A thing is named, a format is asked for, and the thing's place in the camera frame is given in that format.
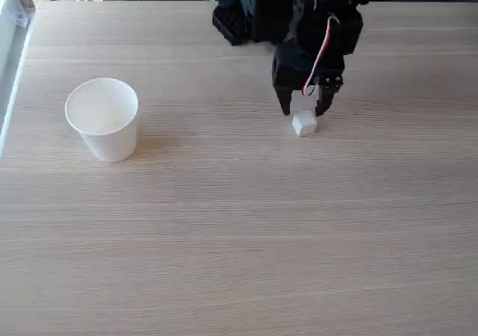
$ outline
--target paper cup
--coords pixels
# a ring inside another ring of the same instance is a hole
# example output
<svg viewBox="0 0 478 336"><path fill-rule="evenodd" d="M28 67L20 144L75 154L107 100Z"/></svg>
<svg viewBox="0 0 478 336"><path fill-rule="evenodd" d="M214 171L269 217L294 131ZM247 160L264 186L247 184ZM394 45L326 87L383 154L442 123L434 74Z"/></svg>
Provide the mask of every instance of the paper cup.
<svg viewBox="0 0 478 336"><path fill-rule="evenodd" d="M119 162L136 149L139 106L135 91L125 82L96 78L69 95L65 114L97 158Z"/></svg>

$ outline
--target wooden table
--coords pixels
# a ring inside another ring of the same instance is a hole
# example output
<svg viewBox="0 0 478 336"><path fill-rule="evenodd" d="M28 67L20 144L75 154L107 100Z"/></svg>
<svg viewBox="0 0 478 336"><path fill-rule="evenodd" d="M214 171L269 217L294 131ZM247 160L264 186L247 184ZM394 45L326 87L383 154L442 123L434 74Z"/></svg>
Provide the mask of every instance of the wooden table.
<svg viewBox="0 0 478 336"><path fill-rule="evenodd" d="M478 8L371 4L311 138L209 3L40 6L0 163L2 335L476 335ZM129 161L74 87L142 104Z"/></svg>

